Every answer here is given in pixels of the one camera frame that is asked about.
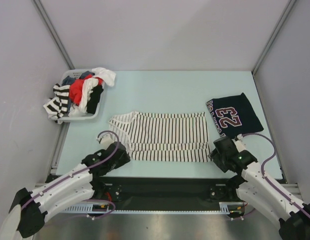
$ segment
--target white cloth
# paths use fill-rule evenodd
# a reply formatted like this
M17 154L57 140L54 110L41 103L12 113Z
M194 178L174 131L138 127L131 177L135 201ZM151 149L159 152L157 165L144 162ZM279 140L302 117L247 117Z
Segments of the white cloth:
M103 67L96 67L93 68L91 71L95 74L94 77L103 79L107 86L113 87L115 85L115 72L105 69Z
M72 104L70 106L69 114L70 117L81 117L84 116L87 112L87 102L90 100L91 93L93 88L99 84L99 80L95 77L88 78L84 81L83 87L81 90L81 99L80 103L77 106Z
M163 162L209 162L205 112L115 115L109 129L117 133L132 159Z

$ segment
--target metal floor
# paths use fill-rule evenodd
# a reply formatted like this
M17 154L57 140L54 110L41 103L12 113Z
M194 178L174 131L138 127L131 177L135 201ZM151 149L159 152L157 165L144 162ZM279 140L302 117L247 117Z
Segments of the metal floor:
M92 221L58 214L34 240L281 240L259 212L231 221L225 215L111 214Z

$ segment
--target number 23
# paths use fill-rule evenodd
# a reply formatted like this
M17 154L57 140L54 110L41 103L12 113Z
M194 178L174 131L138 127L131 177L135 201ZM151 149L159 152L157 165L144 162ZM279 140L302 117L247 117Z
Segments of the number 23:
M225 129L229 125L233 127L242 126L240 117L237 115L237 111L233 107L219 108L215 110L216 116L219 117L219 125ZM230 114L231 118L224 116L225 114Z

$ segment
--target white wall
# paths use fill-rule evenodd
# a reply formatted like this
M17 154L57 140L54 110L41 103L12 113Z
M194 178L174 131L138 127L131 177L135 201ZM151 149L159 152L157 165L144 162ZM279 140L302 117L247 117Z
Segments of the white wall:
M300 0L257 73L288 180L310 202L310 0Z
M0 226L48 170L59 126L42 105L66 70L32 2L0 0Z
M251 71L288 0L42 0L77 68Z

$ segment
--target black and white striped shirt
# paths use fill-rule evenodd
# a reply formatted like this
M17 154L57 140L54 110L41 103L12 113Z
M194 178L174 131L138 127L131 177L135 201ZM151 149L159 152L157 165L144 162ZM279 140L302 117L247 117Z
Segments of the black and white striped shirt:
M135 160L208 162L209 133L204 112L185 114L131 112L109 121Z
M53 92L56 96L44 104L43 107L48 113L48 118L58 120L68 111L70 85L60 86L59 84L55 84Z

